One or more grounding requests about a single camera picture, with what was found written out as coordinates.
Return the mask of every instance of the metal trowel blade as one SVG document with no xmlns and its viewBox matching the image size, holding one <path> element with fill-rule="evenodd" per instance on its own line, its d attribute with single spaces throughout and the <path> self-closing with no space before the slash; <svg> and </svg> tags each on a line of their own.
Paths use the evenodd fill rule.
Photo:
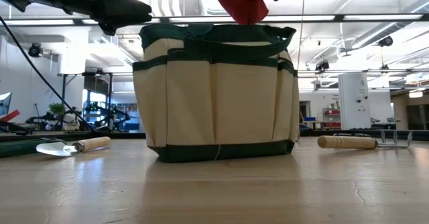
<svg viewBox="0 0 429 224">
<path fill-rule="evenodd" d="M 62 157 L 69 157 L 77 154 L 77 152 L 74 153 L 74 152 L 65 151 L 64 150 L 65 146 L 66 145 L 62 142 L 56 142 L 51 144 L 39 144 L 36 147 L 36 150 L 39 153 L 49 154 L 54 156 L 62 156 Z"/>
</svg>

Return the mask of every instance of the metal tines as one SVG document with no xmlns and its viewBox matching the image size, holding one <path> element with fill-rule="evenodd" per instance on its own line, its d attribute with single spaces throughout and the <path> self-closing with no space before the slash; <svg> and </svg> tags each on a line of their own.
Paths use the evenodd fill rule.
<svg viewBox="0 0 429 224">
<path fill-rule="evenodd" d="M 377 147 L 379 148 L 408 148 L 411 145 L 411 141 L 413 139 L 413 131 L 410 131 L 408 134 L 407 142 L 397 142 L 397 131 L 395 130 L 393 133 L 393 142 L 386 143 L 386 134 L 384 130 L 381 130 L 381 143 L 378 143 Z"/>
</svg>

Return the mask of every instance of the wooden handle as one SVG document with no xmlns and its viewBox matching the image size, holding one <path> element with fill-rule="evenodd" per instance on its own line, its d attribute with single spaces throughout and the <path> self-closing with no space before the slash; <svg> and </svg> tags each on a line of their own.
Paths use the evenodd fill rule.
<svg viewBox="0 0 429 224">
<path fill-rule="evenodd" d="M 339 137 L 322 136 L 317 144 L 321 148 L 348 148 L 372 150 L 377 147 L 377 141 L 370 137 Z"/>
<path fill-rule="evenodd" d="M 74 143 L 73 146 L 76 146 L 76 149 L 79 152 L 87 152 L 96 148 L 105 147 L 110 143 L 111 139 L 109 137 L 96 137 L 93 139 L 80 140 L 79 142 Z"/>
</svg>

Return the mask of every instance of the monitor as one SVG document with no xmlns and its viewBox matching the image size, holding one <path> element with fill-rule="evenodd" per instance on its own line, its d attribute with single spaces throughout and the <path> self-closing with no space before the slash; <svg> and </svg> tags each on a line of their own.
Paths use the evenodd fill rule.
<svg viewBox="0 0 429 224">
<path fill-rule="evenodd" d="M 11 104 L 12 93 L 0 95 L 0 116 L 9 114 L 9 106 Z"/>
</svg>

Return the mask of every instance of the canvas tote bag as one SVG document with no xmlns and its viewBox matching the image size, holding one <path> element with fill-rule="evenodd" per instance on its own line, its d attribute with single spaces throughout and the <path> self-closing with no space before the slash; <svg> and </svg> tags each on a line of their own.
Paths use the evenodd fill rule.
<svg viewBox="0 0 429 224">
<path fill-rule="evenodd" d="M 147 146 L 165 162 L 290 154 L 299 132 L 295 30 L 266 25 L 143 27 L 133 64 Z"/>
</svg>

